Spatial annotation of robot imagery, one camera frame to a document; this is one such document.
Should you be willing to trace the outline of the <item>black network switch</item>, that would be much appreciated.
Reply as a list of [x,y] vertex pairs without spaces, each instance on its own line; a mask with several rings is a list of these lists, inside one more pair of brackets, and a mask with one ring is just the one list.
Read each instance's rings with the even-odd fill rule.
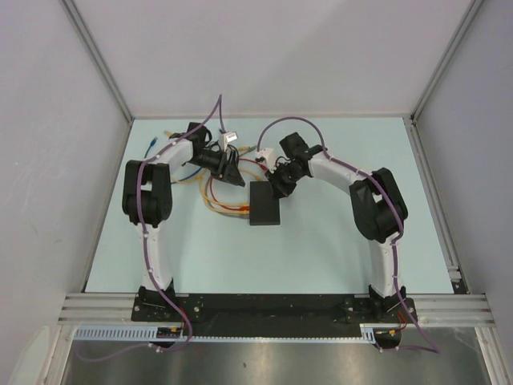
[[281,224],[280,202],[273,196],[273,188],[268,181],[252,181],[249,185],[249,224]]

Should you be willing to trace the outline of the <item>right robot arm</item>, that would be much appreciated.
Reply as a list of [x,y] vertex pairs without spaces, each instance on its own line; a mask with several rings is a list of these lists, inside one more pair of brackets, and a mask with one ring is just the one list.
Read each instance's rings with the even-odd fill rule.
[[289,197],[303,177],[322,180],[347,193],[353,220],[370,243],[372,275],[370,313],[388,322],[405,301],[401,283],[398,241],[408,217],[406,203],[394,175],[387,168],[368,173],[329,156],[318,144],[310,147],[294,132],[280,141],[285,160],[272,148],[257,146],[256,160],[265,164],[266,177],[277,199]]

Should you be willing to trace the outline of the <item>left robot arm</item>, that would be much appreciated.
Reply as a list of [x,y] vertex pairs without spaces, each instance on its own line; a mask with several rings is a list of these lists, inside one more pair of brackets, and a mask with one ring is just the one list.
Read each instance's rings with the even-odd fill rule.
[[222,131],[218,140],[204,124],[191,122],[188,130],[171,135],[170,143],[145,160],[125,166],[122,209],[135,226],[143,246],[145,271],[135,298],[132,318],[166,321],[177,311],[172,264],[160,232],[171,216],[172,174],[187,163],[207,170],[224,183],[245,186],[238,169],[235,132]]

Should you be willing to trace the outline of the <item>loose yellow ethernet plug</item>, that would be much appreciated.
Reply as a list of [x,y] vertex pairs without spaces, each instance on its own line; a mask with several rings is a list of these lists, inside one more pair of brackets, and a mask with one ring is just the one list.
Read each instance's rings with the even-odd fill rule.
[[240,152],[252,152],[252,151],[255,151],[256,148],[257,148],[256,145],[244,146],[244,147],[239,147],[238,151],[240,151]]

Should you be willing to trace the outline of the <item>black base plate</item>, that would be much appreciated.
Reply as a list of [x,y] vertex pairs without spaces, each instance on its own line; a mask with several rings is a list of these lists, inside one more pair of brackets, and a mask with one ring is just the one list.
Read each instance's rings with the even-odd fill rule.
[[163,319],[131,320],[192,326],[204,337],[356,337],[364,323],[380,326],[417,320],[414,301],[378,317],[369,295],[356,294],[176,294]]

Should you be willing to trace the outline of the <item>right aluminium side rail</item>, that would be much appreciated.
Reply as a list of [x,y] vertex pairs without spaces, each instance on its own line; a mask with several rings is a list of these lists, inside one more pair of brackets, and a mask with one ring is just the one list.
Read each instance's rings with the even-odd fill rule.
[[469,294],[458,252],[454,245],[454,239],[448,226],[446,214],[443,210],[442,202],[440,201],[440,196],[428,163],[426,152],[422,145],[418,128],[411,117],[404,118],[403,123],[422,180],[422,186],[430,207],[431,216],[434,220],[434,227],[442,248],[452,290],[454,294]]

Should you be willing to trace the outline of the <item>left aluminium corner post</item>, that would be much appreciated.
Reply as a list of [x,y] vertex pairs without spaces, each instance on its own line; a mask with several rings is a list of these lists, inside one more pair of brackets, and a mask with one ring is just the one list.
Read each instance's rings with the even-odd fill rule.
[[85,18],[82,16],[76,1],[73,0],[59,0],[59,4],[63,8],[65,15],[68,17],[71,25],[75,29],[80,42],[82,43],[87,55],[91,59],[93,66],[97,70],[100,79],[105,85],[108,93],[113,99],[115,106],[125,119],[131,125],[134,120],[127,101],[125,100],[119,85],[117,84],[110,67],[107,64],[98,43],[95,41],[91,29],[87,25]]

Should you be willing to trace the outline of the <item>aluminium corner post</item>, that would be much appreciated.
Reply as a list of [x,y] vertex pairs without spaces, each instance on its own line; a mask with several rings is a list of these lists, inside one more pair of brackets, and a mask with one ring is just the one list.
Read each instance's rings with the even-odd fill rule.
[[100,79],[105,85],[108,93],[113,99],[115,106],[125,119],[131,125],[134,120],[127,101],[125,100],[119,85],[117,84],[110,67],[107,64],[98,43],[95,41],[91,29],[87,25],[85,18],[82,16],[76,1],[73,0],[59,0],[59,4],[63,8],[65,15],[68,17],[71,25],[75,29],[80,42],[82,43],[87,55],[91,59],[93,66],[97,70]]
[[466,8],[462,19],[458,23],[454,33],[452,34],[450,41],[448,42],[444,52],[442,53],[441,59],[438,61],[434,72],[427,85],[424,87],[418,102],[415,104],[413,111],[410,114],[410,120],[413,124],[416,124],[419,118],[422,116],[427,104],[430,102],[433,94],[435,93],[438,85],[442,81],[443,76],[449,69],[451,63],[454,61],[458,49],[463,44],[466,36],[468,35],[475,19],[477,18],[483,5],[486,3],[484,0],[472,0]]

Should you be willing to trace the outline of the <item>right aluminium corner post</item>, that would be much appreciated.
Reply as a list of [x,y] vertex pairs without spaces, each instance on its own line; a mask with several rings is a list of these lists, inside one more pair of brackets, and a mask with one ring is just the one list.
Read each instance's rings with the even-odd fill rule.
[[458,23],[454,33],[452,34],[450,41],[448,42],[444,52],[442,53],[441,59],[438,61],[434,72],[427,85],[424,87],[418,102],[415,104],[413,111],[410,114],[410,120],[413,124],[416,124],[419,118],[422,116],[427,104],[430,102],[433,94],[435,93],[438,85],[442,81],[443,76],[449,69],[451,63],[454,61],[458,49],[463,44],[466,36],[468,35],[475,19],[477,18],[483,5],[486,3],[484,0],[472,0],[466,8],[462,19]]

